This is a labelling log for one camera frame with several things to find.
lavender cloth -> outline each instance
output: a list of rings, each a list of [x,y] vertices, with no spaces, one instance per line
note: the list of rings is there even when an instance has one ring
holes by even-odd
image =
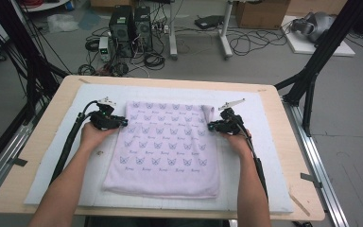
[[[128,102],[104,190],[159,198],[215,198],[214,107]]]

hand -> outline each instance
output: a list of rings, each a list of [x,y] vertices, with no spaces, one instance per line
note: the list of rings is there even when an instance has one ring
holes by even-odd
[[[247,134],[251,136],[250,131],[246,130]],[[247,140],[242,131],[237,135],[231,135],[227,133],[221,133],[223,138],[226,138],[231,144],[234,151],[237,152],[238,156],[242,157],[242,155],[251,154],[251,150],[249,145],[247,145]]]
[[[101,131],[94,127],[93,123],[88,122],[84,125],[81,131],[80,147],[93,151],[93,149],[98,147],[108,135],[115,131],[117,131],[117,129]]]

device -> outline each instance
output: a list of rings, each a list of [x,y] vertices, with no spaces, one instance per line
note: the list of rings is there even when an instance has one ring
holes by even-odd
[[[86,114],[87,109],[94,103],[99,108],[99,110]],[[69,157],[76,135],[78,134],[82,123],[88,117],[90,117],[91,123],[93,123],[94,127],[102,131],[117,129],[119,127],[126,127],[129,124],[128,119],[126,119],[124,116],[112,115],[115,106],[116,103],[110,101],[107,97],[105,97],[99,100],[91,101],[84,108],[83,112],[78,113],[75,124],[73,125],[66,138],[66,142],[64,143],[63,150],[61,151],[60,158],[57,162],[57,165],[55,166],[49,184],[52,184],[63,171],[64,165],[66,164],[67,158]]]
[[[120,57],[133,57],[136,38],[131,6],[114,6],[109,29],[112,34],[114,52]]]
[[[108,37],[99,38],[99,54],[101,56],[102,61],[109,62],[111,60],[111,51],[109,48]]]
[[[219,108],[219,110],[223,110],[220,113],[222,120],[212,121],[208,123],[208,130],[209,131],[219,131],[222,133],[228,133],[237,135],[241,133],[246,138],[247,145],[249,146],[252,158],[255,163],[255,168],[258,173],[259,180],[261,181],[261,185],[264,188],[265,194],[268,197],[267,191],[267,183],[265,180],[264,170],[262,168],[261,160],[256,156],[254,146],[252,145],[251,135],[247,132],[246,128],[244,127],[243,119],[240,115],[234,114],[234,110],[232,106],[235,106],[241,102],[245,101],[245,99],[233,101],[233,102],[226,102],[225,105]]]
[[[149,7],[138,7],[134,11],[134,23],[138,37],[138,50],[152,51],[152,31]]]
[[[194,24],[201,29],[223,25],[224,16],[207,16],[194,21]]]
[[[304,18],[294,20],[291,30],[300,31],[310,42],[318,44],[334,21],[335,18],[325,12],[309,12]]]

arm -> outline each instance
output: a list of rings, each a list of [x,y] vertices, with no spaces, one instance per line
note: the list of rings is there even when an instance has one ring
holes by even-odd
[[[78,151],[48,187],[28,226],[71,226],[90,154],[113,132],[100,131],[92,123],[85,124]]]
[[[222,134],[240,157],[240,182],[237,195],[237,222],[240,227],[269,226],[267,196],[258,177],[251,150],[242,135]]]

wooden table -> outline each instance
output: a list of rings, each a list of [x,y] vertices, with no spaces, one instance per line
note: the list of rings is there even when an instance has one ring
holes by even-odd
[[[51,144],[62,118],[72,104],[83,83],[115,84],[145,87],[187,88],[258,93],[268,117],[274,145],[278,151],[285,181],[294,212],[288,215],[271,215],[271,219],[322,220],[324,211],[313,183],[301,179],[308,174],[303,155],[287,119],[276,89],[271,85],[204,82],[167,79],[126,79],[69,76],[60,86],[42,119],[30,136],[19,158],[26,166],[13,166],[0,188],[0,213],[32,214],[34,205],[24,205],[29,187],[34,181],[40,161]],[[78,207],[77,215],[136,216],[164,218],[236,218],[233,211],[156,210],[110,207]]]

